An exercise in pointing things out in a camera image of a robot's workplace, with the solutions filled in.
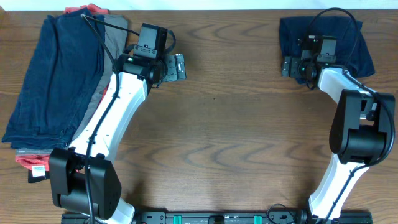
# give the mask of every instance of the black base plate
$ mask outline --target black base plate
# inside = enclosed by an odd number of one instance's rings
[[[264,212],[142,212],[135,214],[133,223],[127,224],[316,224],[316,217],[307,218],[306,210],[275,209],[269,212],[270,221]],[[81,214],[62,215],[61,224],[84,224],[87,216]],[[369,212],[342,212],[338,220],[327,224],[373,224]]]

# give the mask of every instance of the gray cloth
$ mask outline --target gray cloth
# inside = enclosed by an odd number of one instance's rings
[[[104,21],[123,28],[127,28],[128,21],[123,18],[123,16],[119,15],[104,15]],[[123,30],[119,30],[113,27],[105,26],[105,45],[111,52],[113,58],[118,58],[119,55],[123,53],[124,46],[126,45],[127,32]],[[86,128],[89,123],[91,117],[94,115],[95,110],[97,109],[104,90],[108,85],[111,75],[112,75],[112,62],[109,59],[108,55],[104,51],[104,73],[101,77],[101,80],[98,83],[96,90],[94,91],[93,96],[91,97],[90,103],[88,104],[86,113],[81,121],[79,127],[77,128],[75,134],[72,137],[72,140],[75,140],[80,133]],[[41,154],[46,155],[50,154],[52,149],[27,149],[21,148],[16,150],[16,155],[32,155],[32,154]]]

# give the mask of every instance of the red cloth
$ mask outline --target red cloth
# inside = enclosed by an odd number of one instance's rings
[[[104,99],[105,94],[106,94],[106,92],[107,92],[107,90],[108,90],[108,87],[109,87],[109,84],[105,87],[105,89],[104,89],[104,94],[102,94],[102,98],[101,98],[101,101],[99,101],[99,105],[98,105],[98,106],[100,106],[102,100]]]
[[[102,9],[102,8],[94,5],[93,3],[90,3],[88,6],[86,6],[86,5],[80,6],[80,8],[66,7],[65,10],[63,11],[63,13],[66,14],[66,13],[70,13],[70,12],[75,12],[75,11],[83,9],[83,8],[87,8],[92,14],[94,14],[94,13],[109,14],[109,10]]]
[[[32,166],[44,165],[45,171],[49,171],[50,155],[22,155],[15,156],[15,161],[32,170]]]

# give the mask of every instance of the stack of folded clothes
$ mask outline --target stack of folded clothes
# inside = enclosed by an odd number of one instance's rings
[[[17,105],[2,142],[16,149],[16,162],[28,168],[28,182],[49,178],[55,147],[67,149],[97,109],[112,75],[112,63],[81,14],[127,28],[123,16],[93,4],[48,16],[40,31]],[[114,58],[122,54],[127,32],[90,21]]]

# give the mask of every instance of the white wall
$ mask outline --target white wall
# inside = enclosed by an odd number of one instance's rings
[[[64,10],[88,3],[110,10],[398,9],[398,0],[0,0],[6,11]]]

